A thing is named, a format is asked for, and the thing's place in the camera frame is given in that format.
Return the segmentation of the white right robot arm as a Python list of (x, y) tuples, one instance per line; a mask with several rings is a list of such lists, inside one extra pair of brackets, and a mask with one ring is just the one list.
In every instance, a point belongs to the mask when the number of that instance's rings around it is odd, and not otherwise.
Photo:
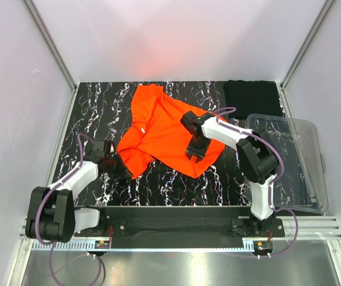
[(192, 111), (185, 113), (180, 123), (191, 134), (186, 155), (199, 162), (207, 156), (207, 149), (214, 139), (234, 149), (239, 166), (251, 190), (251, 213), (249, 218), (232, 227), (241, 235), (263, 236), (274, 222), (274, 183), (284, 174), (284, 163), (277, 150), (268, 142), (266, 130), (252, 130), (231, 125), (220, 115), (205, 113), (197, 116)]

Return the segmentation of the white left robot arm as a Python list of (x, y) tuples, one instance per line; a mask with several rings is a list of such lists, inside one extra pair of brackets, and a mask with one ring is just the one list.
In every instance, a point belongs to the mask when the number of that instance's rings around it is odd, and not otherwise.
[(65, 176), (49, 186), (33, 189), (25, 225), (27, 238), (48, 245), (66, 243), (78, 232), (101, 236), (108, 230), (104, 211), (97, 207), (78, 208), (74, 199), (103, 175), (121, 181), (132, 174), (112, 141), (92, 140), (86, 146), (80, 144), (80, 148), (79, 162)]

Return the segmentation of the orange t shirt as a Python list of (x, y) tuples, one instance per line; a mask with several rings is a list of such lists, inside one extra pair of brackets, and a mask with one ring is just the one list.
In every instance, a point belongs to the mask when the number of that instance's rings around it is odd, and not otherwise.
[(155, 159), (168, 167), (197, 178), (219, 158), (225, 145), (212, 140), (205, 158), (189, 160), (185, 151), (192, 135), (181, 124), (184, 113), (197, 116), (205, 110), (172, 99), (158, 85), (140, 85), (134, 93), (131, 112), (132, 125), (118, 143), (117, 151), (132, 174), (139, 177)]

